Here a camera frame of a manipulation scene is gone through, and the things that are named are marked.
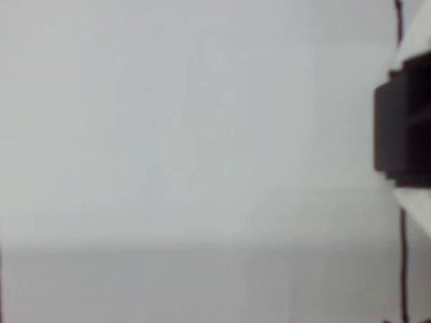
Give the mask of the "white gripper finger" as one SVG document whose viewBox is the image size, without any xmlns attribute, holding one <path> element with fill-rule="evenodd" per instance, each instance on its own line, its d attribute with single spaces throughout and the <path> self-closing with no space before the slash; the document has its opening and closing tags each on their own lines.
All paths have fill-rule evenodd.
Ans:
<svg viewBox="0 0 431 323">
<path fill-rule="evenodd" d="M 430 52 L 430 0 L 424 1 L 399 47 L 399 64 Z"/>
<path fill-rule="evenodd" d="M 393 191 L 399 206 L 426 233 L 431 233 L 431 198 L 429 188 L 396 188 Z"/>
</svg>

